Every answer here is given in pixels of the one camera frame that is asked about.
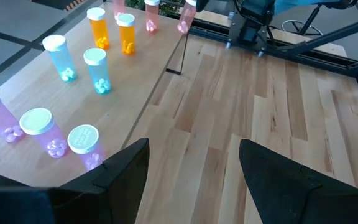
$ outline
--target light wood tabletop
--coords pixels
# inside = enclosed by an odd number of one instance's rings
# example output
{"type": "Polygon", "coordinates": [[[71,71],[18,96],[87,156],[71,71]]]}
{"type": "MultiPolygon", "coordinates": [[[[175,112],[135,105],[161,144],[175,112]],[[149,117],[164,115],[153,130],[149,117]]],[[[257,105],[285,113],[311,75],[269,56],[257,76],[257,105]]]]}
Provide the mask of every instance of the light wood tabletop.
{"type": "MultiPolygon", "coordinates": [[[[127,8],[135,16],[137,52],[125,56],[112,4],[106,2],[101,7],[106,10],[111,41],[107,54],[112,93],[98,95],[93,88],[83,52],[94,47],[94,40],[90,22],[84,18],[65,34],[79,74],[77,80],[70,84],[62,82],[44,51],[0,87],[0,97],[18,119],[32,108],[48,108],[65,136],[81,124],[97,127],[109,157],[126,144],[181,35],[176,30],[177,21],[162,16],[159,31],[149,35],[144,27],[145,13],[127,8]]],[[[80,157],[71,151],[54,159],[31,136],[16,145],[0,139],[0,174],[10,179],[31,186],[54,187],[85,172],[80,157]]]]}

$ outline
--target wood grain plank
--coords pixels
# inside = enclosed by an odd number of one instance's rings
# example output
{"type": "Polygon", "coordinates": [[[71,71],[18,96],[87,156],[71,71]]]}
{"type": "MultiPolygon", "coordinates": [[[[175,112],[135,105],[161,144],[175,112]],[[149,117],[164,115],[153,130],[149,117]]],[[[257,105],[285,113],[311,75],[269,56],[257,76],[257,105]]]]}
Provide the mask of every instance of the wood grain plank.
{"type": "Polygon", "coordinates": [[[302,89],[299,75],[299,66],[286,61],[285,72],[287,78],[287,101],[290,113],[291,135],[295,138],[308,140],[306,130],[305,109],[303,107],[302,89]]]}
{"type": "Polygon", "coordinates": [[[251,140],[265,147],[269,144],[271,113],[270,100],[255,95],[251,140]]]}
{"type": "Polygon", "coordinates": [[[165,91],[168,88],[169,83],[171,82],[172,79],[172,74],[165,72],[160,80],[160,83],[157,85],[151,99],[150,99],[150,103],[152,105],[158,106],[161,102],[162,97],[165,94],[165,91]]]}
{"type": "Polygon", "coordinates": [[[257,59],[255,95],[267,97],[267,57],[257,59]]]}
{"type": "Polygon", "coordinates": [[[267,98],[270,99],[272,104],[269,148],[283,156],[290,157],[291,126],[287,101],[285,61],[269,57],[267,66],[271,79],[267,98]]]}
{"type": "Polygon", "coordinates": [[[140,223],[147,218],[150,209],[148,204],[152,203],[152,199],[156,194],[154,186],[160,175],[160,161],[163,157],[163,152],[166,150],[165,143],[170,133],[169,130],[173,128],[173,124],[173,119],[156,114],[146,131],[145,137],[149,138],[150,141],[150,158],[147,181],[137,214],[137,220],[140,223]]]}
{"type": "Polygon", "coordinates": [[[327,130],[327,141],[331,152],[333,176],[349,185],[355,186],[352,167],[346,151],[344,136],[341,133],[331,89],[318,79],[321,104],[324,109],[324,122],[327,130]]]}
{"type": "Polygon", "coordinates": [[[314,68],[299,65],[303,107],[305,109],[308,146],[312,153],[312,169],[319,172],[332,172],[331,151],[327,142],[324,109],[314,68]]]}
{"type": "Polygon", "coordinates": [[[357,115],[352,112],[352,108],[346,98],[346,93],[331,90],[335,109],[337,111],[339,125],[349,155],[350,165],[356,187],[358,187],[358,120],[357,115]]]}
{"type": "Polygon", "coordinates": [[[230,55],[233,62],[229,72],[238,73],[236,86],[236,112],[232,121],[233,133],[237,136],[250,139],[252,132],[252,117],[254,112],[255,95],[255,62],[252,55],[244,52],[230,55]]]}
{"type": "Polygon", "coordinates": [[[226,151],[208,149],[191,223],[218,223],[226,161],[226,151]]]}
{"type": "Polygon", "coordinates": [[[186,98],[185,104],[178,114],[175,123],[175,128],[191,132],[193,123],[195,121],[198,105],[200,104],[201,97],[205,88],[205,82],[208,78],[211,67],[213,67],[214,57],[203,55],[200,63],[196,79],[191,86],[191,90],[186,98]]]}
{"type": "Polygon", "coordinates": [[[163,223],[166,206],[172,196],[189,138],[190,133],[177,129],[170,130],[157,171],[158,179],[153,185],[155,194],[146,205],[149,213],[146,214],[143,223],[163,223]]]}
{"type": "Polygon", "coordinates": [[[232,135],[227,147],[219,224],[243,224],[244,222],[247,187],[238,156],[241,139],[240,136],[232,135]]]}
{"type": "Polygon", "coordinates": [[[146,109],[140,117],[140,120],[137,123],[136,127],[134,128],[134,131],[132,132],[131,137],[129,138],[126,146],[130,146],[132,143],[146,136],[147,129],[149,128],[150,123],[153,121],[154,117],[157,114],[158,106],[152,104],[146,106],[146,109]]]}
{"type": "Polygon", "coordinates": [[[191,84],[192,82],[188,78],[173,76],[161,99],[160,114],[168,118],[176,118],[188,96],[191,84]]]}
{"type": "Polygon", "coordinates": [[[167,205],[165,223],[191,222],[214,123],[214,107],[213,100],[201,99],[177,184],[167,205]]]}

